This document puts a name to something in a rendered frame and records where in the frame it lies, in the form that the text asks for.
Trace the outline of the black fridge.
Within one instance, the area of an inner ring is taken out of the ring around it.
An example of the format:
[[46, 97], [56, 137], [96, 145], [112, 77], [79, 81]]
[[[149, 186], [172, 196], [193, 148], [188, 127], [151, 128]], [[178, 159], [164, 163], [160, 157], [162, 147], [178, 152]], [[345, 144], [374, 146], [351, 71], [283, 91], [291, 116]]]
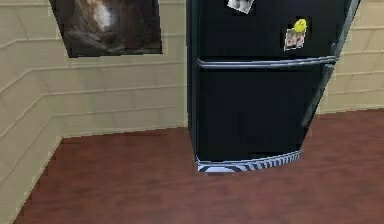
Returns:
[[[307, 107], [345, 21], [348, 0], [186, 0], [187, 113], [200, 172], [241, 172], [299, 159]], [[305, 19], [304, 46], [284, 50]]]

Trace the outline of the yellow fridge magnet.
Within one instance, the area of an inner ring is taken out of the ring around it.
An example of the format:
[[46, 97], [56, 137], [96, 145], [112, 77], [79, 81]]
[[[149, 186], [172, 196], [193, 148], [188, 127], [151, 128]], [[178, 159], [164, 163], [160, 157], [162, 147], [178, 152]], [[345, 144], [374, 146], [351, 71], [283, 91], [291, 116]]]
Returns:
[[306, 20], [305, 19], [299, 19], [295, 22], [293, 29], [295, 32], [301, 33], [301, 32], [304, 32], [306, 30], [306, 27], [307, 27]]

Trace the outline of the dark brown wall picture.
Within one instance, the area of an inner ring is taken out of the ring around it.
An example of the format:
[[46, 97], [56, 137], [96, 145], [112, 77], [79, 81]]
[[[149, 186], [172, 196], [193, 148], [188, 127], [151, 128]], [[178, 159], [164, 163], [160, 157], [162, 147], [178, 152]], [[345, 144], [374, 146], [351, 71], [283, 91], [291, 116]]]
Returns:
[[70, 58], [161, 54], [158, 0], [49, 0]]

